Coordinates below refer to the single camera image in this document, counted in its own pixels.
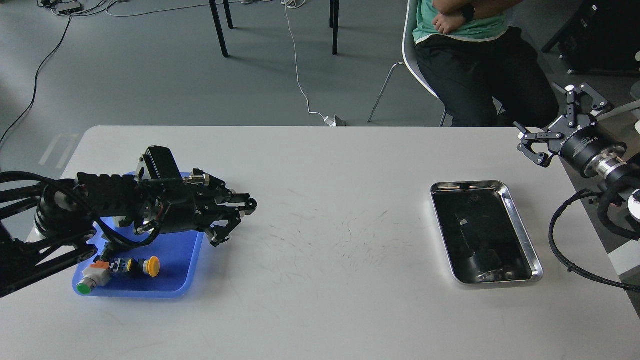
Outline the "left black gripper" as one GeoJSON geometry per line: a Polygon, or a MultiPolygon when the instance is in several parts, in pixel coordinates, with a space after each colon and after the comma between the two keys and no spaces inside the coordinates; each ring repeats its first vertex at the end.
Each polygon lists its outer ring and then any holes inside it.
{"type": "Polygon", "coordinates": [[[229,240],[258,202],[248,193],[236,193],[226,182],[200,169],[183,175],[173,154],[164,146],[149,146],[135,172],[142,204],[134,220],[134,232],[161,234],[203,231],[211,246],[229,240]]]}

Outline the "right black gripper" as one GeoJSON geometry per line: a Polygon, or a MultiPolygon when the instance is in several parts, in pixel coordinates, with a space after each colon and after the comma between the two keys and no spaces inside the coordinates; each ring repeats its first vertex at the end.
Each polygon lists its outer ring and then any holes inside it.
{"type": "Polygon", "coordinates": [[[587,83],[567,85],[566,113],[555,120],[555,132],[532,133],[521,123],[517,150],[540,167],[549,167],[553,156],[565,160],[583,178],[610,178],[626,162],[627,145],[597,123],[614,105],[587,83]],[[548,152],[535,152],[534,144],[547,145],[548,152]]]}

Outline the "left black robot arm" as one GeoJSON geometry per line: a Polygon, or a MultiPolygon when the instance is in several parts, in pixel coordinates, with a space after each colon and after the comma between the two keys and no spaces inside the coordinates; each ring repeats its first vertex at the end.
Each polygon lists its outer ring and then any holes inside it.
{"type": "Polygon", "coordinates": [[[35,209],[39,239],[13,237],[1,227],[1,296],[92,260],[76,286],[88,296],[117,278],[155,277],[156,256],[135,259],[128,251],[148,248],[160,236],[198,231],[217,247],[251,215],[258,203],[198,168],[179,171],[164,146],[149,146],[135,173],[79,172],[54,180],[25,171],[1,173],[2,183],[32,182],[1,192],[1,219],[35,209]]]}

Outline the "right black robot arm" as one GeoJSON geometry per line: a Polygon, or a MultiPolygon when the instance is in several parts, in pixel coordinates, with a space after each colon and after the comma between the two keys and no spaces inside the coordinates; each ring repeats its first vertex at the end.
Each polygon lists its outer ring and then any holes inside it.
{"type": "Polygon", "coordinates": [[[639,240],[639,157],[623,160],[627,144],[619,141],[598,123],[610,115],[613,105],[587,83],[556,89],[566,96],[566,112],[558,116],[545,132],[532,133],[519,122],[519,152],[540,167],[548,167],[553,157],[562,158],[583,178],[600,177],[599,192],[582,189],[562,203],[551,217],[548,241],[554,256],[568,272],[627,292],[639,292],[638,285],[608,280],[574,264],[565,257],[554,240],[554,228],[563,212],[574,202],[586,198],[598,201],[597,217],[612,234],[639,240]]]}

